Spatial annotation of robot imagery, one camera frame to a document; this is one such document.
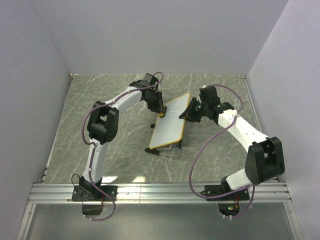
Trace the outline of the yellow-framed whiteboard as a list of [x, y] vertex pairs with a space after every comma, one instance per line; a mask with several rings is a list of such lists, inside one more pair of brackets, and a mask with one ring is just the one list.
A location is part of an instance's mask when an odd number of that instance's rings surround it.
[[185, 128], [185, 120], [180, 115], [187, 109], [190, 103], [190, 93], [168, 101], [164, 117], [158, 117], [153, 124], [153, 133], [148, 148], [144, 151], [148, 154], [179, 157], [182, 148], [182, 138]]

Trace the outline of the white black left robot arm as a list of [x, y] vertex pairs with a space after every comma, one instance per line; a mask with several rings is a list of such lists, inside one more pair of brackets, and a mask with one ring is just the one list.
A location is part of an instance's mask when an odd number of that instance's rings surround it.
[[167, 107], [163, 103], [160, 90], [129, 86], [124, 92], [106, 102], [94, 103], [91, 112], [85, 117], [90, 141], [89, 156], [79, 187], [89, 201], [96, 201], [103, 195], [101, 182], [102, 168], [109, 143], [118, 133], [120, 115], [140, 101], [145, 101], [151, 112], [165, 114]]

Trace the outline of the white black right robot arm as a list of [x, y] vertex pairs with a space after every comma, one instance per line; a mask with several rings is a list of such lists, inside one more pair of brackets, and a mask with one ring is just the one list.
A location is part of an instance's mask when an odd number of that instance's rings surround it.
[[226, 200], [238, 195], [239, 189], [259, 185], [285, 173], [282, 142], [269, 137], [249, 124], [228, 102], [200, 102], [192, 98], [189, 106], [179, 116], [191, 123], [199, 123], [207, 117], [229, 132], [246, 151], [244, 168], [225, 177], [220, 193]]

